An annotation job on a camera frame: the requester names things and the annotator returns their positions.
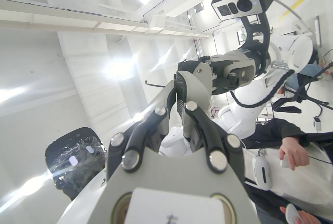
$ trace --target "human hand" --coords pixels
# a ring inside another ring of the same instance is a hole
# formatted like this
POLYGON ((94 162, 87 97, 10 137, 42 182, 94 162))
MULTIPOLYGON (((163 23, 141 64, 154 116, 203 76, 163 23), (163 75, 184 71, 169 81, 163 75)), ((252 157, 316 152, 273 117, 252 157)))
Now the human hand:
MULTIPOLYGON (((284 214, 286 213, 286 208, 285 207, 280 207, 280 211, 283 212, 284 214)), ((299 216, 303 220, 303 224, 320 224, 320 221, 315 218, 312 214, 309 214, 304 211, 298 211, 299 216)), ((302 224, 302 221, 299 217, 296 218, 296 223, 295 224, 302 224)))
POLYGON ((299 139, 295 137, 285 137, 280 147, 280 160, 287 156, 289 168, 295 170, 298 166, 307 166, 310 164, 310 157, 306 149, 299 143, 299 139))

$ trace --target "white cable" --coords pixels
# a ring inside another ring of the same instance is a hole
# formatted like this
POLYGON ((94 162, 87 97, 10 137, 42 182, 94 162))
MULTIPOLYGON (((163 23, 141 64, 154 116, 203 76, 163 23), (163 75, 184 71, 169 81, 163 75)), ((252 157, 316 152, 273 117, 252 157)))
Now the white cable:
POLYGON ((316 34, 313 32, 312 29, 303 21, 302 17, 300 17, 295 11, 293 11, 290 7, 288 7, 285 3, 281 2, 280 0, 274 0, 276 3, 279 3, 281 6, 285 7, 288 11, 290 11, 293 15, 295 15, 298 20, 315 36, 316 34))
POLYGON ((257 154, 254 154, 253 152, 251 152, 250 150, 248 150, 247 147, 246 147, 246 145, 245 145, 245 143, 241 139, 240 139, 240 142, 242 142, 242 144, 243 144, 243 146, 245 148, 245 152, 243 152, 243 154, 249 153, 249 154, 251 154, 254 157, 258 156, 257 154))

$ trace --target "black chair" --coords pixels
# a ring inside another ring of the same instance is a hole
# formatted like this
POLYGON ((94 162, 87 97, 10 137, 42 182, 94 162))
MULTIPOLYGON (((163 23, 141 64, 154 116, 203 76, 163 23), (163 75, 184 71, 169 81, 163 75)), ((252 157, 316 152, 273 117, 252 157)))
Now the black chair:
MULTIPOLYGON (((313 50, 312 56, 309 64, 313 64, 316 62, 318 64, 319 58, 318 58, 318 51, 313 50)), ((298 103, 302 103, 303 100, 310 100, 314 103, 316 103, 319 106, 323 106, 327 109, 333 110, 332 107, 328 106, 328 102, 323 102, 317 99, 314 99, 307 95, 307 90, 305 89, 305 86, 307 84, 310 84, 311 82, 318 81, 318 76, 320 76, 322 73, 324 73, 326 70, 328 70, 330 67, 333 66, 333 63, 330 63, 325 69, 322 69, 319 73, 317 73, 315 76, 310 77, 303 74, 297 74, 298 84, 300 87, 298 88, 297 92, 294 92, 292 90, 286 90, 288 92, 291 92, 294 94, 293 98, 280 98, 275 103, 272 104, 273 111, 279 111, 279 112, 285 112, 285 113, 295 113, 300 114, 302 112, 301 109, 295 107, 295 106, 285 106, 282 107, 287 102, 294 102, 297 101, 298 103)))

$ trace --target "power adapter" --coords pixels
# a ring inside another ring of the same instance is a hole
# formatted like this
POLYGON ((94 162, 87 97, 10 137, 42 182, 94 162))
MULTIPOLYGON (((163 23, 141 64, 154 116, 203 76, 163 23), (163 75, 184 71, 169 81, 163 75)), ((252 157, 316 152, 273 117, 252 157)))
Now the power adapter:
POLYGON ((317 131, 321 131, 321 121, 319 117, 314 117, 313 119, 313 126, 316 128, 317 131))

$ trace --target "shoe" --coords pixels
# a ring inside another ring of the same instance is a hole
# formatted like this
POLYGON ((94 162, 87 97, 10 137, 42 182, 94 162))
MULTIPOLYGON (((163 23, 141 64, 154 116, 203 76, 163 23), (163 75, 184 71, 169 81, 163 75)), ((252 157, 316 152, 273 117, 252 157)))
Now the shoe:
POLYGON ((297 92, 296 90, 292 89, 292 88, 287 88, 286 85, 284 85, 280 91, 278 93, 276 93, 274 96, 277 98, 293 98, 294 94, 288 92, 288 89, 297 92))
MULTIPOLYGON (((322 69, 326 68, 330 63, 332 62, 328 62, 326 59, 324 58, 320 58, 318 61, 318 66, 320 66, 322 69)), ((327 69, 325 72, 325 74, 333 74, 333 67, 330 67, 329 69, 327 69)))
POLYGON ((327 71, 325 71, 324 73, 322 73, 321 75, 319 75, 317 78, 318 80, 322 80, 322 81, 330 81, 333 79, 333 76, 331 73, 326 73, 327 71))

